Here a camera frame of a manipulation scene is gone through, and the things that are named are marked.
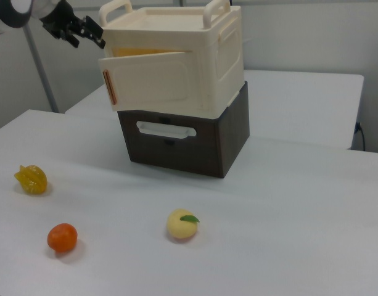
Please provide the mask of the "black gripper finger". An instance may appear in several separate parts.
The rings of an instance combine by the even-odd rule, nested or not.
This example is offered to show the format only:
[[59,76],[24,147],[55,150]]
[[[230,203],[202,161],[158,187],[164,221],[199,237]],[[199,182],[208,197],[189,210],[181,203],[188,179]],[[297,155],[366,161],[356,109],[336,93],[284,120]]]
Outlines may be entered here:
[[79,40],[76,38],[77,34],[78,34],[77,28],[67,28],[64,33],[65,40],[74,48],[78,48],[80,44]]
[[102,39],[103,29],[90,16],[81,20],[80,36],[95,43],[99,48],[105,47],[105,41]]

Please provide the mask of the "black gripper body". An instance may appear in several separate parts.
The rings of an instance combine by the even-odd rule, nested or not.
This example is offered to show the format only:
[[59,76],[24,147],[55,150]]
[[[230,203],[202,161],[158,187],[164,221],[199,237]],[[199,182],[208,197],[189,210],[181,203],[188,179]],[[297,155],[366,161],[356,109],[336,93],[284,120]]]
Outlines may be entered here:
[[74,14],[72,6],[67,1],[59,1],[55,8],[46,16],[40,18],[43,28],[56,39],[65,39],[67,28],[77,28],[80,36],[81,20]]

